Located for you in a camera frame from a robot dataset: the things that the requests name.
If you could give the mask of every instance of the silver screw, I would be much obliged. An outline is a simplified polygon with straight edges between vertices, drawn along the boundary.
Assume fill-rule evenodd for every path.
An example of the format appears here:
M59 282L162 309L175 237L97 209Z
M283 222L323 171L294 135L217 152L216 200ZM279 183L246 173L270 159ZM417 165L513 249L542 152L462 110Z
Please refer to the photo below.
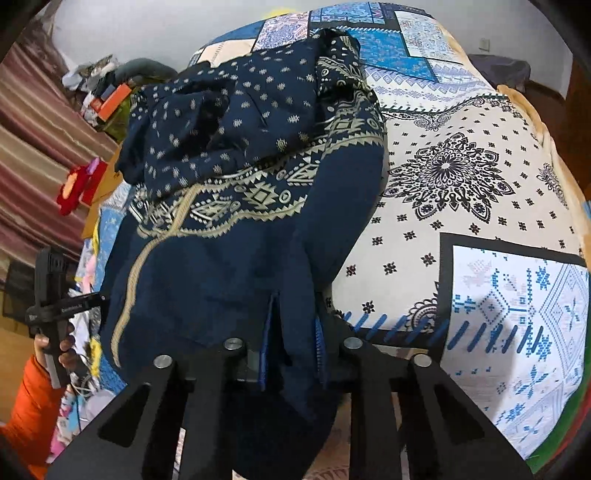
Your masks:
M154 359L156 368L168 368L173 364L173 359L168 355L159 355Z
M349 337L343 341L343 345L347 347L349 350L357 350L363 346L363 340L357 337Z
M428 367L431 365L431 357L424 353L420 353L414 356L413 362L417 367Z
M226 350L238 350L242 347L243 343L239 338L229 338L223 345Z

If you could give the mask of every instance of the orange sleeve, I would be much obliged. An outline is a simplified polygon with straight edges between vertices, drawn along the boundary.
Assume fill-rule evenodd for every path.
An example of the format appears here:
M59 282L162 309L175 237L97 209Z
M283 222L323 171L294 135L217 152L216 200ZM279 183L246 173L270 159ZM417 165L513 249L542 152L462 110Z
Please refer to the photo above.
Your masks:
M65 389L54 390L47 371L33 355L25 365L10 421L2 434L21 461L45 466Z

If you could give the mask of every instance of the finger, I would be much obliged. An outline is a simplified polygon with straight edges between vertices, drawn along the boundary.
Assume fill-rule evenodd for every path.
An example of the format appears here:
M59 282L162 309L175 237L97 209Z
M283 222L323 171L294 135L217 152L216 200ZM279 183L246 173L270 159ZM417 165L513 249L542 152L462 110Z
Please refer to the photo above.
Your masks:
M76 344L76 339L72 335L68 335L65 339L60 342L60 350L67 352Z
M38 333L37 335L35 335L34 345L36 349L45 348L47 345L49 345L49 338L47 338L45 335Z
M69 352L61 354L59 361L68 370L74 370L78 363L78 355L76 355L74 350L70 350Z

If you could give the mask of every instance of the patterned bedspread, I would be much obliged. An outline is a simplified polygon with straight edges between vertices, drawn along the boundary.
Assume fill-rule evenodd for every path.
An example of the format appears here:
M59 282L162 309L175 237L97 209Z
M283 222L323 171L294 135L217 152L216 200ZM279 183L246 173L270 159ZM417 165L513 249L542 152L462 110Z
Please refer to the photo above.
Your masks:
M372 342L428 349L527 458L588 378L589 273L550 157L420 9L357 2L287 14L216 38L190 65L327 27L359 40L389 148L384 195L327 306ZM117 228L101 230L101 249Z

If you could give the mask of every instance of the electrical outlet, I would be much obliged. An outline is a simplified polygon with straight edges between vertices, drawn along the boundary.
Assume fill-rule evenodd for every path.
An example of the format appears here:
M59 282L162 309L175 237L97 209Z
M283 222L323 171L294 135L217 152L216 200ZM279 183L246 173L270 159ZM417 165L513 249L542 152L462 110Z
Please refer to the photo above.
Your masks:
M481 38L480 39L480 46L478 48L483 51L490 51L491 50L491 41L488 38Z

